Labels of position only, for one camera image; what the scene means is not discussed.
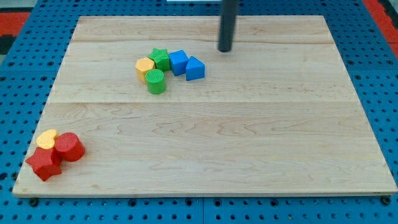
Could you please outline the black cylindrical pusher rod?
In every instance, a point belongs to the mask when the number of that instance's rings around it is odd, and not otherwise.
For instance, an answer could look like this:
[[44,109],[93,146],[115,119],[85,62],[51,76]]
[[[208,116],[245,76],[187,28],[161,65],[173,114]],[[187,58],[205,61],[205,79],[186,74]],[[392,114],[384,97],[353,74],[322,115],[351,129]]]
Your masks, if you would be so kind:
[[220,29],[218,36],[218,50],[220,52],[229,52],[232,49],[238,9],[239,0],[221,1]]

